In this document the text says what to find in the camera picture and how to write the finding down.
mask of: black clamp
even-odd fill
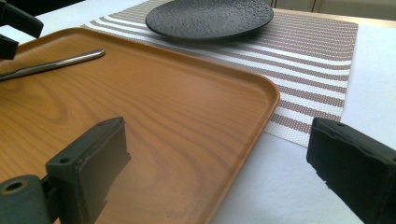
[[[314,118],[307,161],[365,224],[396,223],[396,151],[333,120]]]
[[[50,159],[47,175],[0,183],[0,223],[93,224],[106,195],[130,160],[123,118],[97,123]]]
[[[44,24],[26,12],[0,0],[0,23],[9,25],[35,38],[39,38]],[[0,59],[14,59],[18,42],[0,35]]]

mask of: tabletop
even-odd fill
[[[47,35],[142,2],[86,0],[38,18]],[[341,121],[396,148],[396,21],[278,11],[359,25]],[[21,43],[32,40],[9,27],[1,27],[0,33]],[[305,155],[305,147],[263,133],[213,223],[361,223],[318,178]]]

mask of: striped placemat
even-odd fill
[[[339,121],[358,25],[275,13],[249,38],[182,44],[150,31],[146,15],[168,0],[149,0],[82,27],[187,53],[270,78],[280,102],[265,131],[307,147],[313,117]]]

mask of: wooden tray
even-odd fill
[[[93,124],[122,116],[132,160],[97,223],[209,222],[276,108],[276,86],[80,28],[20,46],[0,72],[99,48],[100,59],[0,82],[0,182],[44,176]]]

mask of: round plate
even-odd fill
[[[151,10],[146,25],[173,38],[217,39],[256,30],[273,17],[263,0],[175,0]]]

